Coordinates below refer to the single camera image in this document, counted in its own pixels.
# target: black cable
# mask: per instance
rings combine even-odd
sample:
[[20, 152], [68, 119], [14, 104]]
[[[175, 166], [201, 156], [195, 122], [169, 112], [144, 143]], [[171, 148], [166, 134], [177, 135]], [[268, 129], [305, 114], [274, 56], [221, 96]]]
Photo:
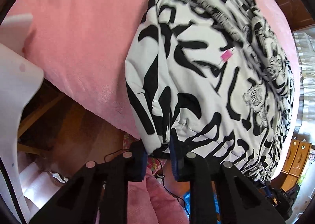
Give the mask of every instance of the black cable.
[[122, 150], [129, 150], [129, 149], [127, 149], [127, 148], [121, 148], [121, 149], [119, 149], [119, 150], [117, 150], [117, 151], [115, 151], [115, 152], [113, 152], [113, 153], [110, 153], [110, 154], [104, 156], [104, 162], [106, 163], [106, 157], [107, 157], [107, 156], [110, 156], [110, 155], [115, 154], [115, 153], [117, 153], [117, 152], [119, 152], [119, 151], [122, 151]]
[[162, 175], [163, 175], [162, 183], [163, 183], [164, 189], [165, 189], [168, 193], [170, 193], [173, 197], [178, 198], [178, 199], [181, 199], [181, 200], [184, 202], [184, 209], [185, 209], [185, 211], [187, 212], [188, 216], [190, 217], [190, 214], [189, 214], [189, 212], [188, 212], [187, 209], [186, 209], [186, 202], [185, 202], [185, 200], [184, 200], [183, 198], [181, 198], [181, 197], [179, 197], [179, 196], [173, 194], [171, 191], [169, 191], [169, 190], [165, 187], [165, 185], [164, 185], [164, 177], [165, 177], [165, 176], [164, 176], [164, 174], [163, 174], [163, 166], [162, 166], [162, 163], [161, 163], [161, 161], [160, 161], [159, 159], [157, 159], [157, 158], [155, 158], [155, 159], [156, 159], [156, 160], [160, 163], [160, 165], [161, 165], [161, 172], [162, 172]]
[[21, 211], [21, 208], [19, 206], [19, 202], [18, 202], [18, 199], [16, 198], [16, 195], [15, 195], [15, 192], [14, 192], [14, 188], [12, 186], [12, 183], [11, 183], [11, 180], [10, 180], [10, 177], [7, 173], [7, 169], [5, 168], [4, 166], [4, 163], [2, 162], [2, 159], [0, 157], [0, 170], [2, 172], [2, 175], [4, 177], [4, 180], [5, 180], [5, 183], [7, 183], [7, 188], [9, 189], [9, 192], [10, 192], [10, 196], [11, 196], [11, 199], [12, 199], [12, 202], [13, 202], [13, 205], [15, 207], [15, 210], [18, 214], [18, 217], [19, 219], [21, 220], [22, 224], [27, 224], [25, 218], [24, 218], [24, 215]]

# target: brown floor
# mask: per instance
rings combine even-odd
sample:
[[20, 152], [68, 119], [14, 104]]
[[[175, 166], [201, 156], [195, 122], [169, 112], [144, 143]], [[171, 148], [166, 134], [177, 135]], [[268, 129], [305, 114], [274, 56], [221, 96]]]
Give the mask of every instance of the brown floor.
[[71, 177], [87, 161], [103, 163], [105, 155], [121, 149], [124, 134], [65, 97], [21, 136], [21, 143], [49, 150], [43, 167]]

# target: zebra print fabric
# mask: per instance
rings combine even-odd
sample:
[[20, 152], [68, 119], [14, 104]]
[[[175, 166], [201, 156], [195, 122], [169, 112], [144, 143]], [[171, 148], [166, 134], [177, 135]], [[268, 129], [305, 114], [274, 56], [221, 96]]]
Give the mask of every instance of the zebra print fabric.
[[149, 0], [126, 59], [148, 153], [172, 138], [270, 180], [290, 126], [289, 61], [255, 0]]

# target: pink square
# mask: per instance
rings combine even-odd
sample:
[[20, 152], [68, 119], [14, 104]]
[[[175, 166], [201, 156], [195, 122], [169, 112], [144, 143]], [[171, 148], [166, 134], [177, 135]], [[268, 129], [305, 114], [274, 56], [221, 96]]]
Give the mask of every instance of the pink square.
[[227, 62], [227, 60], [230, 59], [231, 56], [232, 56], [232, 52], [230, 50], [227, 50], [221, 55], [221, 58], [224, 62]]

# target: sheer curtain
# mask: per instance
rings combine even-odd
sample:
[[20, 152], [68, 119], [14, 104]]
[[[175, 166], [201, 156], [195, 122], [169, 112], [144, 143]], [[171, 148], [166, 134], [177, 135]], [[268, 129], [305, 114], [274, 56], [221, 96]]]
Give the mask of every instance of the sheer curtain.
[[315, 35], [315, 28], [293, 33], [301, 81], [296, 130], [315, 145], [315, 38], [310, 35]]

